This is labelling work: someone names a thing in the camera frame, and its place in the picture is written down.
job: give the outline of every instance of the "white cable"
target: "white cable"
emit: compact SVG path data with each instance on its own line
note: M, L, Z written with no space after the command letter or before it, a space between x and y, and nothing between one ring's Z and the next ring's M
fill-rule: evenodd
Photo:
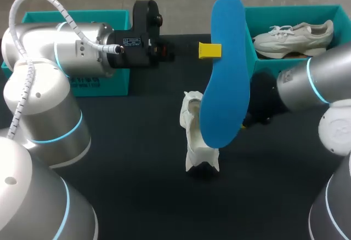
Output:
M15 43L15 46L17 47L19 53L22 55L22 57L26 60L28 64L28 74L26 77L25 85L23 87L23 93L21 96L20 101L17 104L11 126L9 129L9 132L7 134L7 137L9 139L13 139L16 130L19 124L19 120L21 118L21 114L23 111L23 108L26 104L26 101L28 99L28 95L32 86L32 82L34 79L34 73L35 73L35 68L32 60L28 56L26 50L24 49L23 45L18 39L16 28L15 28L15 17L17 10L20 6L20 4L24 0L15 0L14 3L12 4L11 10L10 10L10 15L9 15L9 31L12 36L12 39ZM62 16L66 19L67 23L72 27L73 31L79 36L79 38L83 41L84 44L87 44L88 46L92 47L93 49L96 49L97 51L104 52L104 53L110 53L110 54L119 54L121 52L121 47L118 44L107 44L107 45L101 45L101 44L96 44L92 41L90 41L84 34L83 32L78 28L77 24L73 21L73 18L68 14L68 12L65 10L65 8L60 4L57 0L46 0L49 3L51 3L53 6L57 8L57 10L62 14Z

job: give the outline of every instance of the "robotic arm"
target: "robotic arm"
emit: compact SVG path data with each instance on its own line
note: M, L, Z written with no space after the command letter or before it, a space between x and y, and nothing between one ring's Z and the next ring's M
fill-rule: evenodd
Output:
M351 42L279 73L253 75L244 126L267 124L275 115L329 104L318 132L332 153L346 156L312 205L311 240L351 239Z
M158 38L162 16L156 2L137 1L134 26L114 31L108 24L76 24L57 0L47 0L66 22L15 25L22 1L14 2L2 39L4 61L13 71L4 98L14 118L0 130L0 239L97 240L92 206L47 167L72 164L90 147L68 77L109 77L116 68L172 59Z
M351 42L332 48L279 73L255 73L244 126L266 124L275 115L329 104L319 123L319 137L331 152L351 151Z

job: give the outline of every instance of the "blue led ring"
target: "blue led ring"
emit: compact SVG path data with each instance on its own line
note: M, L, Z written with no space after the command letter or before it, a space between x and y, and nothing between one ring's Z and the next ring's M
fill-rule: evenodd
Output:
M317 88L315 87L314 83L313 83L313 80L312 80L312 76L311 76L311 72L309 71L309 63L311 61L311 58L307 61L307 66L306 66L306 70L307 70L307 76L308 76L308 80L309 80L309 83L311 84L311 87L314 91L314 93L316 94L316 96L324 103L326 104L329 104L328 101L326 101L321 94L319 94Z
M61 28L63 27L64 24L67 24L67 22L63 22L62 24L59 25L59 27L57 27L57 33L60 32ZM56 64L59 66L59 68L61 69L61 71L66 75L66 77L69 77L64 70L62 69L61 65L60 65L60 61L59 61L59 56L57 54L57 41L55 39L54 41L54 53L55 53L55 59L56 59Z
M60 136L60 137L58 137L56 139L53 139L53 140L30 140L30 141L32 141L33 143L37 143L37 144L45 144L45 143L51 143L51 142L55 142L55 141L61 140L61 139L65 138L65 137L69 136L70 134L72 134L79 127L79 125L81 124L82 120L83 120L83 113L81 111L81 118L78 121L77 125L73 129L71 129L69 132L67 132L65 135L62 135L62 136Z
M67 187L67 184L65 183L64 179L62 179L62 181L64 182L64 185L65 185L65 188L66 188L66 195L67 195L67 200L66 200L66 210L65 210L65 215L64 215L64 218L62 219L62 223L57 231L57 233L55 234L53 240L57 240L59 239L65 225L66 225L66 222L67 222L67 217L68 217L68 213L70 211L70 193L68 191L68 187Z
M331 179L333 178L333 176L331 176L330 180L328 181L328 184L327 184L327 188L325 189L325 204L326 204L326 207L327 207L327 211L328 211L328 215L329 215L329 218L330 220L332 221L335 229L339 232L339 234L345 239L345 240L350 240L346 235L345 233L340 229L340 227L338 226L338 224L336 223L333 215L331 214L331 211L330 211L330 207L329 207L329 202L328 202L328 189L329 189L329 183L331 181Z

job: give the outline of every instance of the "shoe lace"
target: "shoe lace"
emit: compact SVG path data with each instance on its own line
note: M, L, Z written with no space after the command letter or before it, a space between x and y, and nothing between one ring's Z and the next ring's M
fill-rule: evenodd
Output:
M285 26L271 26L273 28L272 31L268 32L270 35L275 36L275 38L282 38L283 36L287 35L294 35L295 33L292 31L292 26L285 25Z

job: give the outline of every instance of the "black mount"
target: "black mount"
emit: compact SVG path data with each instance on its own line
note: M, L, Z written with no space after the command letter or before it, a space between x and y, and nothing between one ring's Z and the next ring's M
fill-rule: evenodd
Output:
M273 116L288 112L282 102L276 78L269 71L254 73L250 84L250 103L243 125L268 124Z
M123 53L107 54L113 68L153 67L159 61L173 61L173 47L160 39L163 18L155 1L136 1L133 7L133 26L116 30L107 44L119 44Z

